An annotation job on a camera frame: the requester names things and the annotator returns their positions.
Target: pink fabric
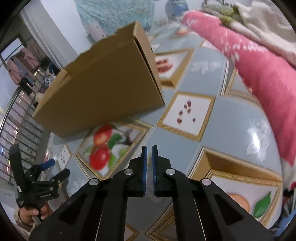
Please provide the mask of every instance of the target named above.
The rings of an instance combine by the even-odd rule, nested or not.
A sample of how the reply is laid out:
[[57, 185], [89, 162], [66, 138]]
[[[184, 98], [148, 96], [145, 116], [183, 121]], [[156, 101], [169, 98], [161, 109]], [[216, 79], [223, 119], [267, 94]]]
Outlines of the pink fabric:
[[259, 99], [274, 132], [281, 158], [290, 166], [296, 156], [296, 71], [265, 47], [191, 10], [182, 23], [207, 39], [235, 63], [244, 84]]
[[9, 76], [11, 77], [11, 79], [13, 80], [13, 82], [17, 85], [19, 85], [22, 76], [20, 74], [19, 69], [17, 68], [17, 66], [15, 65], [15, 63], [10, 59], [7, 62], [7, 70], [9, 73]]
[[24, 52], [24, 54], [25, 54], [25, 60], [28, 61], [28, 64], [33, 69], [40, 65], [40, 63], [38, 62], [38, 60], [32, 55], [32, 53], [28, 49], [22, 48], [20, 51]]

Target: red apple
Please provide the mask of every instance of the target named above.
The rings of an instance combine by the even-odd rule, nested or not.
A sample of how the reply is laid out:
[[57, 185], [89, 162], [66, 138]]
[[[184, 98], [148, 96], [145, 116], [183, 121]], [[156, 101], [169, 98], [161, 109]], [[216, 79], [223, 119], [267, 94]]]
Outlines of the red apple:
[[111, 151], [108, 145], [95, 146], [89, 156], [90, 165], [95, 170], [102, 170], [110, 160]]
[[97, 132], [94, 134], [94, 145], [100, 146], [105, 144], [112, 135], [112, 125], [103, 125]]

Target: green leaf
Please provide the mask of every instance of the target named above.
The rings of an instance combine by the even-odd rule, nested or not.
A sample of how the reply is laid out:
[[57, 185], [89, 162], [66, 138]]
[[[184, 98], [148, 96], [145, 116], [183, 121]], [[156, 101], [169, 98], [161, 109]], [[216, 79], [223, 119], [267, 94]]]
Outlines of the green leaf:
[[110, 160], [109, 160], [109, 169], [112, 169], [112, 167], [115, 165], [115, 163], [117, 162], [117, 158], [116, 156], [114, 156], [113, 154], [111, 154], [110, 156]]
[[119, 142], [123, 137], [118, 134], [118, 133], [115, 133], [111, 136], [110, 140], [109, 140], [109, 149], [112, 150], [112, 148], [114, 147], [114, 145]]
[[127, 150], [128, 150], [127, 148], [122, 148], [122, 149], [119, 151], [119, 155], [120, 155], [120, 156], [123, 156], [123, 155], [126, 153]]
[[93, 145], [91, 145], [89, 148], [87, 148], [86, 150], [85, 150], [85, 152], [83, 153], [83, 155], [84, 156], [89, 156], [90, 154], [91, 154], [91, 151], [92, 151], [92, 149], [93, 149]]
[[271, 191], [264, 198], [262, 198], [260, 201], [256, 203], [254, 214], [253, 214], [254, 218], [260, 218], [266, 212], [271, 201], [270, 196], [271, 196]]

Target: gold frame pattern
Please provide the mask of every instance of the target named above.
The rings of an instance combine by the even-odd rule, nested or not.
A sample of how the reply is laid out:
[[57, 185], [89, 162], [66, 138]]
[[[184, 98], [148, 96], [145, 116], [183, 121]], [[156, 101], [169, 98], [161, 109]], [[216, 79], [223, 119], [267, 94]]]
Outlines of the gold frame pattern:
[[80, 167], [80, 169], [84, 172], [84, 174], [87, 176], [87, 178], [90, 180], [91, 177], [89, 176], [89, 174], [87, 173], [87, 171], [85, 170], [85, 168], [83, 167], [82, 163], [84, 163], [83, 161], [81, 161], [77, 155], [75, 155], [76, 157], [76, 161], [78, 162], [78, 165]]
[[126, 227], [129, 230], [133, 231], [133, 235], [130, 236], [126, 241], [133, 241], [139, 235], [139, 232], [135, 230], [132, 226], [130, 226], [128, 223], [126, 223]]
[[[73, 153], [71, 152], [71, 150], [70, 150], [69, 146], [67, 145], [67, 143], [65, 143], [65, 144], [63, 145], [63, 148], [64, 148], [64, 146], [66, 146], [66, 148], [68, 149], [68, 151], [69, 151], [69, 153], [70, 153], [70, 157], [69, 157], [69, 160], [70, 160], [71, 157], [73, 156]], [[60, 167], [58, 161], [57, 161], [57, 166], [59, 167], [59, 170], [62, 171], [62, 169], [61, 169], [61, 167]]]
[[114, 167], [112, 169], [110, 169], [110, 171], [104, 176], [100, 176], [98, 173], [96, 173], [92, 167], [89, 165], [89, 163], [84, 160], [84, 157], [78, 153], [80, 147], [84, 144], [85, 140], [87, 137], [89, 137], [90, 133], [94, 130], [91, 129], [90, 132], [87, 134], [87, 136], [84, 138], [83, 142], [81, 143], [81, 145], [79, 146], [79, 148], [77, 149], [77, 152], [76, 152], [76, 156], [77, 158], [83, 162], [83, 164], [85, 166], [87, 166], [89, 168], [89, 170], [99, 179], [99, 180], [104, 180], [104, 179], [108, 179], [112, 173], [118, 168], [118, 166], [123, 162], [123, 160], [127, 157], [127, 155], [130, 153], [130, 151], [134, 148], [134, 146], [143, 138], [143, 136], [145, 135], [145, 133], [148, 131], [147, 128], [145, 127], [139, 127], [135, 124], [130, 124], [130, 123], [126, 123], [126, 122], [123, 122], [123, 121], [114, 121], [113, 123], [117, 123], [117, 124], [120, 124], [120, 125], [125, 125], [125, 126], [128, 126], [130, 128], [133, 128], [133, 129], [136, 129], [136, 130], [140, 130], [141, 133], [139, 134], [139, 136], [133, 141], [132, 145], [128, 148], [127, 152], [117, 161], [117, 163], [114, 165]]
[[[209, 108], [207, 110], [207, 114], [205, 116], [204, 122], [202, 124], [202, 127], [201, 127], [200, 132], [198, 133], [198, 135], [193, 135], [193, 134], [190, 134], [188, 132], [178, 130], [178, 129], [174, 128], [174, 127], [168, 126], [168, 125], [163, 123], [163, 120], [167, 116], [168, 112], [170, 111], [170, 109], [171, 109], [171, 107], [172, 107], [173, 103], [175, 102], [178, 95], [187, 95], [187, 96], [194, 96], [194, 97], [201, 97], [201, 98], [205, 98], [205, 99], [210, 99], [210, 105], [209, 105]], [[200, 140], [201, 140], [201, 138], [202, 138], [202, 136], [203, 136], [203, 134], [205, 132], [205, 128], [207, 126], [207, 123], [208, 123], [208, 121], [210, 119], [210, 115], [211, 115], [211, 112], [212, 112], [212, 109], [213, 109], [213, 106], [214, 106], [214, 102], [215, 102], [215, 97], [214, 96], [201, 95], [201, 94], [197, 94], [197, 93], [189, 93], [189, 92], [178, 91], [172, 97], [171, 102], [169, 103], [169, 105], [167, 106], [167, 108], [166, 108], [165, 112], [163, 113], [162, 117], [158, 121], [157, 126], [162, 128], [162, 129], [165, 129], [167, 131], [173, 132], [173, 133], [175, 133], [175, 134], [177, 134], [179, 136], [183, 136], [183, 137], [191, 139], [193, 141], [200, 142]]]
[[239, 90], [233, 90], [232, 89], [232, 85], [234, 82], [234, 78], [235, 76], [238, 74], [237, 69], [234, 67], [230, 80], [228, 82], [228, 85], [226, 85], [226, 79], [227, 79], [227, 73], [225, 75], [224, 78], [224, 82], [223, 82], [223, 89], [221, 91], [221, 95], [226, 95], [226, 96], [234, 96], [240, 99], [245, 99], [248, 100], [254, 104], [256, 104], [257, 106], [261, 107], [259, 100], [252, 95], [252, 93], [250, 93], [251, 95], [248, 95], [247, 93], [243, 92], [243, 91], [239, 91]]
[[[274, 186], [278, 186], [278, 189], [276, 191], [276, 194], [271, 202], [271, 205], [268, 208], [268, 212], [264, 214], [264, 217], [261, 219], [261, 224], [262, 225], [267, 225], [272, 214], [275, 211], [275, 207], [276, 204], [278, 202], [278, 198], [280, 196], [280, 194], [282, 193], [283, 190], [283, 185], [282, 185], [282, 177], [275, 173], [274, 171], [271, 171], [267, 168], [264, 168], [262, 166], [253, 164], [253, 163], [249, 163], [247, 161], [241, 160], [239, 158], [221, 153], [219, 151], [213, 150], [211, 148], [208, 147], [203, 147], [197, 157], [197, 160], [193, 166], [193, 168], [191, 169], [188, 177], [192, 178], [194, 176], [194, 173], [198, 167], [198, 164], [202, 158], [202, 156], [205, 153], [210, 153], [213, 154], [215, 156], [221, 157], [221, 158], [225, 158], [228, 159], [231, 162], [240, 164], [244, 167], [248, 167], [250, 169], [258, 169], [261, 171], [266, 172], [267, 174], [269, 174], [271, 177], [274, 178], [274, 180], [266, 180], [266, 179], [260, 179], [260, 178], [250, 178], [250, 177], [245, 177], [247, 181], [251, 181], [252, 183], [258, 183], [258, 184], [262, 184], [262, 185], [274, 185]], [[209, 170], [209, 172], [207, 173], [207, 175], [205, 177], [207, 178], [211, 178], [213, 174], [215, 173], [220, 173], [223, 177], [225, 178], [229, 178], [230, 176], [236, 177], [238, 176], [239, 179], [241, 179], [240, 175], [235, 175], [235, 174], [231, 174], [229, 175], [226, 172], [222, 172], [222, 171], [217, 171], [217, 170]], [[173, 222], [175, 220], [174, 218], [174, 214], [173, 214], [173, 204], [171, 203], [167, 209], [164, 211], [164, 213], [158, 218], [158, 220], [151, 226], [151, 228], [146, 232], [146, 236], [149, 237], [150, 239], [154, 240], [154, 241], [173, 241], [168, 239], [167, 237], [163, 237], [160, 232], [165, 229], [167, 226], [169, 226], [171, 224], [171, 222]]]
[[244, 183], [277, 187], [274, 198], [272, 199], [267, 211], [264, 213], [262, 219], [260, 220], [260, 223], [263, 226], [268, 224], [272, 214], [274, 213], [276, 203], [278, 202], [279, 194], [282, 190], [282, 188], [281, 188], [282, 183], [281, 182], [265, 180], [265, 179], [260, 179], [260, 178], [254, 178], [254, 177], [240, 176], [240, 175], [235, 175], [235, 174], [226, 173], [226, 172], [217, 171], [217, 170], [210, 170], [209, 173], [207, 174], [206, 178], [211, 179], [212, 176], [221, 177], [221, 178], [229, 179], [229, 180], [235, 180], [235, 181], [244, 182]]
[[154, 241], [171, 241], [166, 237], [160, 235], [160, 232], [169, 226], [175, 220], [173, 203], [170, 203], [161, 217], [152, 225], [152, 227], [146, 232], [146, 236]]
[[[146, 128], [148, 128], [148, 131], [147, 131], [145, 134], [148, 134], [150, 130], [153, 130], [153, 129], [154, 129], [154, 126], [151, 125], [151, 124], [149, 124], [149, 123], [147, 123], [147, 122], [144, 122], [144, 121], [142, 121], [142, 120], [136, 119], [136, 118], [134, 118], [134, 117], [129, 117], [129, 119], [130, 119], [131, 121], [133, 121], [133, 122], [136, 122], [136, 123], [138, 123], [138, 124], [140, 124], [140, 125], [143, 125], [143, 126], [145, 126]], [[145, 137], [146, 137], [146, 136], [143, 137], [143, 140], [141, 141], [141, 143], [143, 143], [143, 141], [144, 141], [145, 143], [147, 142], [148, 139], [145, 139]], [[131, 159], [137, 158], [138, 156], [135, 156], [135, 155], [136, 155], [140, 150], [142, 150], [142, 145], [139, 145], [139, 146], [135, 149], [134, 153], [133, 153], [132, 156], [131, 156]]]
[[162, 55], [167, 55], [167, 54], [174, 54], [174, 53], [182, 53], [182, 52], [188, 52], [185, 58], [182, 60], [178, 68], [175, 70], [171, 78], [160, 78], [160, 83], [162, 86], [168, 86], [168, 87], [173, 87], [176, 88], [180, 79], [182, 78], [185, 69], [187, 65], [189, 64], [191, 57], [194, 53], [194, 48], [185, 48], [185, 49], [178, 49], [178, 50], [173, 50], [173, 51], [168, 51], [168, 52], [158, 52], [155, 53], [155, 56], [162, 56]]

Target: sleeve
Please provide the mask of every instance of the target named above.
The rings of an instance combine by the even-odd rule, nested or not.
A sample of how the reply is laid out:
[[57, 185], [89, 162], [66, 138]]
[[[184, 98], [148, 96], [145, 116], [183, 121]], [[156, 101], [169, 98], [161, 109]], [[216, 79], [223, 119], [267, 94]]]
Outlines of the sleeve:
[[20, 219], [19, 211], [20, 211], [20, 209], [16, 208], [15, 212], [13, 214], [13, 217], [15, 219], [15, 222], [16, 222], [17, 226], [19, 226], [20, 228], [26, 230], [27, 232], [32, 232], [33, 229], [35, 228], [36, 224], [34, 224], [33, 226], [24, 224]]

